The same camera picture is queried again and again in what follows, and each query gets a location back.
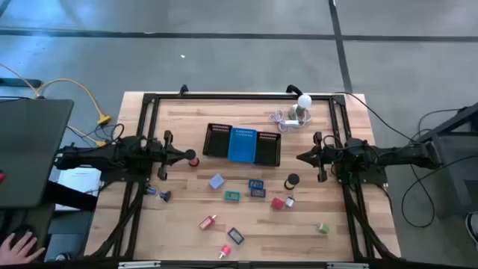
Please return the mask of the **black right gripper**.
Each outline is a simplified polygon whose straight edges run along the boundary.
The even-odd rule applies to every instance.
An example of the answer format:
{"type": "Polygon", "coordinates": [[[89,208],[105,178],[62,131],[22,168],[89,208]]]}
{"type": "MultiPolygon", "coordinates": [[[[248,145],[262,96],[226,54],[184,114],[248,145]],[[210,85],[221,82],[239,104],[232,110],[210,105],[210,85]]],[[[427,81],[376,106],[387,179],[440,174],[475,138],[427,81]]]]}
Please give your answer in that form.
{"type": "Polygon", "coordinates": [[[314,144],[309,151],[301,153],[297,159],[310,164],[312,167],[317,167],[319,173],[317,175],[318,182],[325,182],[328,179],[325,164],[332,164],[335,160],[335,149],[327,148],[327,145],[322,146],[323,136],[321,132],[314,134],[314,144]]]}

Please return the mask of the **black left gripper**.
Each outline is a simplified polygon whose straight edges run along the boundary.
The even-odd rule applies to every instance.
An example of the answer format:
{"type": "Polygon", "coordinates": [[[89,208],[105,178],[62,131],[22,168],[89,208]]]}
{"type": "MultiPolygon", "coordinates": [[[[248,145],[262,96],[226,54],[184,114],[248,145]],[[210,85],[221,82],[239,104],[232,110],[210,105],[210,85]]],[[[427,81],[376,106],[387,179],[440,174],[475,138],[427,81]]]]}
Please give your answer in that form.
{"type": "MultiPolygon", "coordinates": [[[[162,181],[167,180],[168,154],[170,153],[170,146],[173,142],[173,134],[170,130],[164,132],[164,143],[156,138],[153,138],[149,143],[149,151],[152,155],[153,161],[160,162],[161,166],[158,168],[158,178],[162,181]]],[[[172,158],[172,163],[176,163],[186,158],[185,152],[172,147],[172,153],[175,154],[172,158]]]]}

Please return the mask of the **black plastic basket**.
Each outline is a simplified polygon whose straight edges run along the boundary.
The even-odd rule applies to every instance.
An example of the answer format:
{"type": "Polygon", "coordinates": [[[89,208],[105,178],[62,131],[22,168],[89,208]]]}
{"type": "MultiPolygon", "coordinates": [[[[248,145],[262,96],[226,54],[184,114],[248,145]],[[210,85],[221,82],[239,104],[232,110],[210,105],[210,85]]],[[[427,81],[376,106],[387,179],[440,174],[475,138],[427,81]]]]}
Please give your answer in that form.
{"type": "Polygon", "coordinates": [[[254,164],[279,167],[281,158],[281,135],[273,132],[258,132],[254,164]]]}
{"type": "Polygon", "coordinates": [[[202,150],[203,155],[226,158],[229,151],[229,141],[232,126],[209,123],[202,150]]]}

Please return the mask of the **white bulb table lamp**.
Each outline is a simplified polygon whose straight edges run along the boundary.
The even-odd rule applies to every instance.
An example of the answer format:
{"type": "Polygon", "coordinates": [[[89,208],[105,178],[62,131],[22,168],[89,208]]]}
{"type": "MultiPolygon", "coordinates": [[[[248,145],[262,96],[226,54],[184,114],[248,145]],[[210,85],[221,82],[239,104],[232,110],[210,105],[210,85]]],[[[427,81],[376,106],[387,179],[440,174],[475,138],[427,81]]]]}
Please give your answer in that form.
{"type": "Polygon", "coordinates": [[[305,122],[307,120],[307,111],[311,107],[311,97],[309,95],[300,95],[297,103],[289,109],[288,116],[291,120],[305,122]]]}

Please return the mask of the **blue plastic basket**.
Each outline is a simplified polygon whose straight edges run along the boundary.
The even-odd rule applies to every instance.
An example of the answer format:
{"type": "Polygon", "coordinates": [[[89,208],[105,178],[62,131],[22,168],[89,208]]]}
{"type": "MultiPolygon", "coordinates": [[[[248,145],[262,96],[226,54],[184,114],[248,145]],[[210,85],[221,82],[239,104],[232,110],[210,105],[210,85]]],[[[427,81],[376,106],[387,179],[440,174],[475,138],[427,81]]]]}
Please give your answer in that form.
{"type": "Polygon", "coordinates": [[[229,139],[227,159],[232,162],[253,163],[255,161],[257,131],[233,127],[229,139]]]}

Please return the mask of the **pink bottle upper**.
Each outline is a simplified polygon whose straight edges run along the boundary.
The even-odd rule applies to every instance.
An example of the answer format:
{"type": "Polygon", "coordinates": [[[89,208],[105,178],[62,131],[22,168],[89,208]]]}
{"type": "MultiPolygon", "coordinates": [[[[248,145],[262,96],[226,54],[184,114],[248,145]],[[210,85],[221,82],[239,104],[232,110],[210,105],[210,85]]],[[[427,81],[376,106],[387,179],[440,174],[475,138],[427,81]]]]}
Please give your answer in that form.
{"type": "Polygon", "coordinates": [[[205,229],[208,229],[210,226],[212,226],[213,224],[215,224],[215,218],[217,216],[216,215],[208,215],[200,224],[199,224],[199,228],[201,230],[205,230],[205,229]]]}

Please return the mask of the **white paper booklet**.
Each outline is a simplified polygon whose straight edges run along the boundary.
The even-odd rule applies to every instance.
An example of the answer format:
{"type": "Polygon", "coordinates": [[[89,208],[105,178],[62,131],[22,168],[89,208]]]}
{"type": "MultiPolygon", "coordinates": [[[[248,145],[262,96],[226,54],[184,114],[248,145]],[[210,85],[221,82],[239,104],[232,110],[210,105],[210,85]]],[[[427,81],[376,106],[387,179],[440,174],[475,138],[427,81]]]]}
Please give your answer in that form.
{"type": "Polygon", "coordinates": [[[101,171],[89,167],[62,170],[58,184],[97,197],[102,186],[101,173],[101,171]]]}

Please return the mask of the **black side table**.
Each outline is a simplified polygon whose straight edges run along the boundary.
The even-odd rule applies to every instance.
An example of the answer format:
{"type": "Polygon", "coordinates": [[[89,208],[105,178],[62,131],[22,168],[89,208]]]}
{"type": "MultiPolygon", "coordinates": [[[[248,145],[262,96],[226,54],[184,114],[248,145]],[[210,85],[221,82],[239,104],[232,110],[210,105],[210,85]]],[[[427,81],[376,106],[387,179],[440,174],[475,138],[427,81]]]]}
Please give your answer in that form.
{"type": "Polygon", "coordinates": [[[438,217],[478,211],[478,102],[433,129],[420,130],[417,141],[432,142],[442,163],[434,173],[440,178],[438,217]]]}

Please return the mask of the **dark grey side desk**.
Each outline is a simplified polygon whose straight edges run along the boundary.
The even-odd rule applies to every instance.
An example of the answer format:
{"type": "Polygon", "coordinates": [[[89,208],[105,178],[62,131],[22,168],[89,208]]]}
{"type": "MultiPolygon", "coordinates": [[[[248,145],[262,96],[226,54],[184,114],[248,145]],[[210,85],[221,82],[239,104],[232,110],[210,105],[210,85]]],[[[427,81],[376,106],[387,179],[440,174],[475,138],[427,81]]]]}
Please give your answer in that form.
{"type": "Polygon", "coordinates": [[[0,208],[40,204],[74,102],[23,99],[0,103],[0,208]]]}

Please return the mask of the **black mouse pad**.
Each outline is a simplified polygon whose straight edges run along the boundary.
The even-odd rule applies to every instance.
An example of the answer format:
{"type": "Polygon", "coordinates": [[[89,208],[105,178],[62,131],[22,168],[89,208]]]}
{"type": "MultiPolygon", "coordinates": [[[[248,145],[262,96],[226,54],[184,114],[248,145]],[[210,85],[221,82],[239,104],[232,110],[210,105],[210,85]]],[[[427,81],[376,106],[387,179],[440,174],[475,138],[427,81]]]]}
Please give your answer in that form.
{"type": "MultiPolygon", "coordinates": [[[[37,245],[33,250],[38,250],[44,245],[48,237],[49,224],[53,214],[52,205],[42,205],[30,209],[0,209],[0,244],[10,234],[16,233],[13,240],[15,244],[27,231],[33,232],[37,237],[37,245]]],[[[45,252],[31,263],[41,262],[45,252]]]]}

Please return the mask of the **black floor bar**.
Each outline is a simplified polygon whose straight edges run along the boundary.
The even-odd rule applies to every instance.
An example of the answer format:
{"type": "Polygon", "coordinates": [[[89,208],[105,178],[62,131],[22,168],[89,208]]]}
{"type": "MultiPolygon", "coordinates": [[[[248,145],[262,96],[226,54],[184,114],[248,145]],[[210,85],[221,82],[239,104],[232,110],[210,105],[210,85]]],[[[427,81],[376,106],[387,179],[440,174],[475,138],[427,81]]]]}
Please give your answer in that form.
{"type": "Polygon", "coordinates": [[[5,87],[30,87],[38,88],[43,83],[41,80],[37,79],[25,79],[22,80],[20,78],[0,78],[0,86],[5,87]]]}

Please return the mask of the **person's shoe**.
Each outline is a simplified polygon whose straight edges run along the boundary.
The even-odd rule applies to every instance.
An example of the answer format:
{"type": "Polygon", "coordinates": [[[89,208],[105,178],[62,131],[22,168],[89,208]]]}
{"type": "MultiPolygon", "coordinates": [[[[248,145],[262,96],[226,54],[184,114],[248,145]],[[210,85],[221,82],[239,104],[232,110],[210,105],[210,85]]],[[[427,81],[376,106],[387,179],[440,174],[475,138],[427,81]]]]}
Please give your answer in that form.
{"type": "Polygon", "coordinates": [[[465,217],[465,227],[471,239],[478,247],[478,211],[467,213],[465,217]]]}

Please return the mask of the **person's hand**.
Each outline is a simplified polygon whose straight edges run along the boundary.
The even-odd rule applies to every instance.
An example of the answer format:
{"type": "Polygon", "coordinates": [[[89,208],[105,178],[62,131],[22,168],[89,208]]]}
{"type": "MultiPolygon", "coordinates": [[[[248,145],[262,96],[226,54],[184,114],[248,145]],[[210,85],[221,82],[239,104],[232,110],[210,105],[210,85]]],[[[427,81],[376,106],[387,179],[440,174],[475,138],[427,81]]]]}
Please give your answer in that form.
{"type": "Polygon", "coordinates": [[[37,245],[37,237],[27,231],[15,244],[16,233],[10,233],[0,244],[0,265],[20,265],[31,263],[38,259],[46,250],[41,247],[33,250],[37,245]]]}

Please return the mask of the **silver metal bracket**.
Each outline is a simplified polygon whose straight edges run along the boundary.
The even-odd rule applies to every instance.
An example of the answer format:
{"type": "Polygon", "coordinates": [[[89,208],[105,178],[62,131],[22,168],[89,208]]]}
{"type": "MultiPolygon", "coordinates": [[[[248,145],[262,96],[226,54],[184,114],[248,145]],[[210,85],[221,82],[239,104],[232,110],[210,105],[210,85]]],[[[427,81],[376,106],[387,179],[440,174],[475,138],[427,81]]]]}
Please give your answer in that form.
{"type": "Polygon", "coordinates": [[[160,261],[134,261],[134,262],[120,262],[117,269],[152,269],[159,268],[160,261]]]}
{"type": "Polygon", "coordinates": [[[328,262],[326,269],[370,269],[369,264],[352,262],[328,262]]]}

